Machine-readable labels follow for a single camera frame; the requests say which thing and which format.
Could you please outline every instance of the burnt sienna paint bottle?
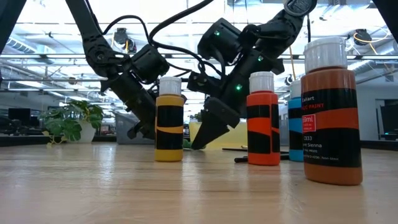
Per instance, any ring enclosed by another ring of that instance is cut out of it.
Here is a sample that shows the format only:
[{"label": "burnt sienna paint bottle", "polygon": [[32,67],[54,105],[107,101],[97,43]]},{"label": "burnt sienna paint bottle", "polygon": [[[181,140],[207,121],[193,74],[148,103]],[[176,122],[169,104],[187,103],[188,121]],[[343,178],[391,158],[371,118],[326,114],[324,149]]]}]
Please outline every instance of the burnt sienna paint bottle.
[{"label": "burnt sienna paint bottle", "polygon": [[162,77],[159,97],[156,98],[156,161],[177,162],[182,160],[183,105],[181,79]]},{"label": "burnt sienna paint bottle", "polygon": [[347,70],[345,39],[305,46],[302,82],[304,171],[326,184],[362,182],[355,76]]},{"label": "burnt sienna paint bottle", "polygon": [[279,107],[274,93],[274,74],[256,72],[250,76],[247,97],[248,162],[277,166],[280,162]]},{"label": "burnt sienna paint bottle", "polygon": [[289,159],[303,162],[303,124],[301,112],[301,82],[290,84],[290,100],[287,102],[289,114]]}]

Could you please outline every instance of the blue paint bottle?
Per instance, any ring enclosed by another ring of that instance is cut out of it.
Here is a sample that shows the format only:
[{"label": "blue paint bottle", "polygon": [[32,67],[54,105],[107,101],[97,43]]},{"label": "blue paint bottle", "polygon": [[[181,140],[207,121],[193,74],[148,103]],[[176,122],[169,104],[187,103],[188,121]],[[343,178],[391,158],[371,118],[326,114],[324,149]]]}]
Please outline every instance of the blue paint bottle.
[{"label": "blue paint bottle", "polygon": [[303,162],[303,124],[301,110],[301,82],[295,80],[290,84],[289,110],[289,158],[291,161]]}]

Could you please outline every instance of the wooden table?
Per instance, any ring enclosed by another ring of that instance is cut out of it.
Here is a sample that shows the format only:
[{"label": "wooden table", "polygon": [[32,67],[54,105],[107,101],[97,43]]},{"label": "wooden table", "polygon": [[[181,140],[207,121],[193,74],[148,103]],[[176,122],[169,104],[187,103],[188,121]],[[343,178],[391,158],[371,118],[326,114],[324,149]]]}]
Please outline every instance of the wooden table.
[{"label": "wooden table", "polygon": [[303,164],[235,164],[244,152],[63,144],[0,149],[0,223],[396,223],[398,153],[363,150],[364,182],[306,180]]}]

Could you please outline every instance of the yellow paint bottle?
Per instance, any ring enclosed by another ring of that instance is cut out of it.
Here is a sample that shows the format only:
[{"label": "yellow paint bottle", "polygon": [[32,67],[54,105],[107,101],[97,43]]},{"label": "yellow paint bottle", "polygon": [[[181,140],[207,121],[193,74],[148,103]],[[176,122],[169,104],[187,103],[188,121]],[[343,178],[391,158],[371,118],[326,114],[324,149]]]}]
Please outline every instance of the yellow paint bottle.
[{"label": "yellow paint bottle", "polygon": [[182,160],[183,106],[181,78],[162,77],[156,98],[155,161]]}]

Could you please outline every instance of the black label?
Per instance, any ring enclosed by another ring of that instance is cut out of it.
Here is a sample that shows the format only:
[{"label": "black label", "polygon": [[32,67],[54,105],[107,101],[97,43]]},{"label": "black label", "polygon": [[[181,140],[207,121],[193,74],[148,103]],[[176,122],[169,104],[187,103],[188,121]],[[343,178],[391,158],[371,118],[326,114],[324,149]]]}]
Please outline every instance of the black label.
[{"label": "black label", "polygon": [[289,113],[289,119],[301,118],[302,116],[301,108],[291,108],[288,110],[288,113]]},{"label": "black label", "polygon": [[279,105],[271,105],[271,126],[279,128]]},{"label": "black label", "polygon": [[303,134],[304,162],[333,167],[361,167],[359,130],[319,129]]},{"label": "black label", "polygon": [[248,152],[271,153],[271,138],[266,134],[248,131]]},{"label": "black label", "polygon": [[158,106],[157,126],[163,128],[183,126],[184,108],[182,106]]},{"label": "black label", "polygon": [[279,133],[272,131],[272,152],[280,152],[280,140]]},{"label": "black label", "polygon": [[289,149],[303,150],[303,134],[289,131]]},{"label": "black label", "polygon": [[254,105],[246,108],[248,119],[250,118],[269,118],[269,105]]},{"label": "black label", "polygon": [[182,149],[183,135],[156,130],[156,149]]},{"label": "black label", "polygon": [[303,115],[356,107],[356,91],[350,88],[324,89],[302,93]]}]

